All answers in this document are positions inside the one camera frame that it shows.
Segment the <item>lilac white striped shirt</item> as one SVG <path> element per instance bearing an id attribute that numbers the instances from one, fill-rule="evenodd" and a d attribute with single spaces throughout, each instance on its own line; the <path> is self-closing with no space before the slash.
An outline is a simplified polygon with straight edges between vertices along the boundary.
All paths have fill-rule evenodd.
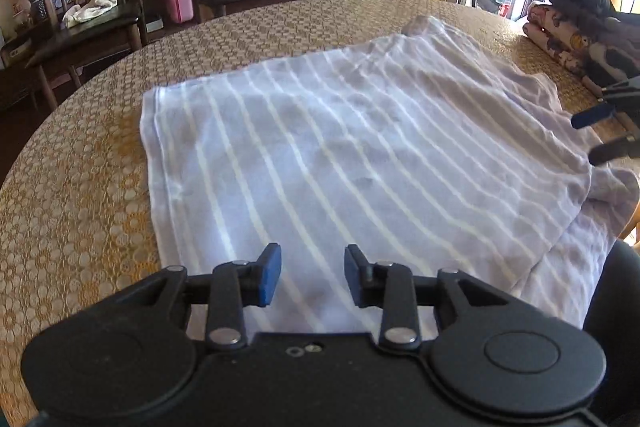
<path id="1" fill-rule="evenodd" d="M 140 134 L 163 265 L 208 273 L 280 245 L 257 332 L 377 329 L 344 277 L 372 261 L 461 270 L 582 325 L 637 176 L 596 167 L 554 83 L 420 16 L 397 34 L 145 93 Z"/>

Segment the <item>stack of folded clothes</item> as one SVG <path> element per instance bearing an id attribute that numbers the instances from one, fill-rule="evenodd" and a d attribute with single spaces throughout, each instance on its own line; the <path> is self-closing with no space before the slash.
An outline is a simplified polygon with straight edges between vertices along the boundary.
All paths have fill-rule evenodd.
<path id="1" fill-rule="evenodd" d="M 596 95 L 639 76 L 639 17 L 611 0 L 534 3 L 523 31 Z"/>

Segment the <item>gold lace tablecloth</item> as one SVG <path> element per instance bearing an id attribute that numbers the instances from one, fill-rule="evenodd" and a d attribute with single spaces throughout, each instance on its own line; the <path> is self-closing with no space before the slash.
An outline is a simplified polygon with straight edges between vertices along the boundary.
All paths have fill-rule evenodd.
<path id="1" fill-rule="evenodd" d="M 37 413 L 21 375 L 47 327 L 167 265 L 151 219 L 140 134 L 146 92 L 274 58 L 348 48 L 435 17 L 528 75 L 562 76 L 514 25 L 427 0 L 306 0 L 191 27 L 97 75 L 17 157 L 1 189 L 1 407 L 13 426 Z"/>

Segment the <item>pink plastic box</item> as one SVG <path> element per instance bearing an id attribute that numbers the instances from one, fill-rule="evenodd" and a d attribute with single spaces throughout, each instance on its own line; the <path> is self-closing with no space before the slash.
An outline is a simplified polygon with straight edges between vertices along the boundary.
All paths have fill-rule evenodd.
<path id="1" fill-rule="evenodd" d="M 193 0 L 166 0 L 166 10 L 175 24 L 183 24 L 194 19 Z"/>

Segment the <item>white crumpled cloth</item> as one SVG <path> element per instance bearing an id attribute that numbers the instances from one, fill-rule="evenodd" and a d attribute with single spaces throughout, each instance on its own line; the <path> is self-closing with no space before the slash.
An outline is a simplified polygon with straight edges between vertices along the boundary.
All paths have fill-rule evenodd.
<path id="1" fill-rule="evenodd" d="M 117 0 L 89 0 L 84 5 L 74 4 L 63 15 L 62 26 L 70 29 L 90 22 L 116 8 Z"/>

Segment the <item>wooden chair with cloth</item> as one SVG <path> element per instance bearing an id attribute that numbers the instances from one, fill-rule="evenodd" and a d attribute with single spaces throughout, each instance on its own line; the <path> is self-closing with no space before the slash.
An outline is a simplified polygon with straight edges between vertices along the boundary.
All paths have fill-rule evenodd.
<path id="1" fill-rule="evenodd" d="M 58 108 L 52 80 L 103 60 L 123 46 L 134 52 L 148 44 L 143 0 L 43 0 L 52 35 L 27 63 L 37 73 L 50 109 Z"/>

